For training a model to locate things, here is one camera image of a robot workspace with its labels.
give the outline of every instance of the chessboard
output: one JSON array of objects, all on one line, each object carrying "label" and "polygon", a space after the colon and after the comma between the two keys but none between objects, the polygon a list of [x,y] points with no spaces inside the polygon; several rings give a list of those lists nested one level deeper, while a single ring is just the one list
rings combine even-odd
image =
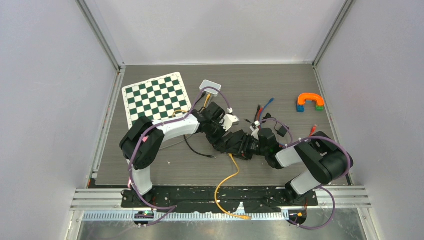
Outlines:
[{"label": "chessboard", "polygon": [[192,105],[179,72],[149,79],[122,88],[128,129],[142,116],[166,120],[176,110],[188,111]]}]

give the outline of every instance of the orange u-shaped block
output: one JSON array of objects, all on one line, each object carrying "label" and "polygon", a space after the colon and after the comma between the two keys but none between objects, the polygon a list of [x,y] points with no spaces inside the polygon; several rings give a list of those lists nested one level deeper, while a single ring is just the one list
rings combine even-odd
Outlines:
[{"label": "orange u-shaped block", "polygon": [[314,101],[316,103],[317,106],[324,106],[324,100],[323,98],[315,93],[302,93],[299,95],[299,97],[297,98],[297,104],[299,105],[305,105],[305,101],[309,100],[309,101]]}]

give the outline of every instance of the white wall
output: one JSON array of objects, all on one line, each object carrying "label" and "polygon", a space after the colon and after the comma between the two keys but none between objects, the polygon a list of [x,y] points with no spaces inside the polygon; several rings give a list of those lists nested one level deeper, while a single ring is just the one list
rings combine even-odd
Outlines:
[{"label": "white wall", "polygon": [[0,233],[60,240],[115,70],[74,0],[0,3]]},{"label": "white wall", "polygon": [[356,1],[318,70],[387,239],[423,239],[424,2]]},{"label": "white wall", "polygon": [[126,65],[312,62],[344,0],[95,0]]}]

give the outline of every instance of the gray wooden tabletop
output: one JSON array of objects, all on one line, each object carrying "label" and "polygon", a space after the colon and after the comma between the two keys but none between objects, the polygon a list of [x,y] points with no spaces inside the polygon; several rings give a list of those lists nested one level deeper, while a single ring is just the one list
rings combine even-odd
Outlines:
[{"label": "gray wooden tabletop", "polygon": [[[295,102],[299,94],[320,94],[310,64],[128,66],[122,87],[174,72],[181,73],[191,104],[194,104],[202,81],[209,80],[222,85],[223,94],[231,103],[234,114],[241,120],[253,120],[258,104],[264,106],[274,97],[274,102],[265,112],[271,113],[273,117],[288,125],[295,139],[307,137],[315,124],[317,131],[323,131],[333,137],[325,111],[315,111],[315,105],[311,103],[305,106],[305,112],[296,112]],[[222,97],[214,97],[213,101],[226,108]],[[265,126],[273,128],[274,124],[266,123]],[[235,132],[240,129],[250,132],[249,125],[244,120],[231,130]],[[128,165],[119,148],[119,143],[127,131],[126,112],[120,92],[96,179],[97,185],[127,184]],[[283,143],[290,141],[288,136],[278,138]],[[172,139],[164,142],[162,147],[181,140],[182,137]],[[159,151],[151,166],[154,185],[217,185],[236,172],[229,156],[215,151],[204,134],[193,135],[188,141],[198,152],[216,155],[217,159],[194,154],[184,142],[163,149]],[[268,166],[260,156],[249,161],[236,161],[240,173],[227,181],[226,185],[284,185],[306,169],[303,163],[300,163],[276,170]],[[347,181],[341,178],[333,184],[345,185]]]}]

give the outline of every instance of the blue block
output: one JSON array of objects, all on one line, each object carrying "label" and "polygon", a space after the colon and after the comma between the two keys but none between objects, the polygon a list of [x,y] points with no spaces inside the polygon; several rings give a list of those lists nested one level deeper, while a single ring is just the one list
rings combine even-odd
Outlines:
[{"label": "blue block", "polygon": [[296,102],[296,111],[297,111],[298,113],[303,113],[303,112],[305,111],[305,107],[304,107],[303,105],[299,105],[299,104]]}]

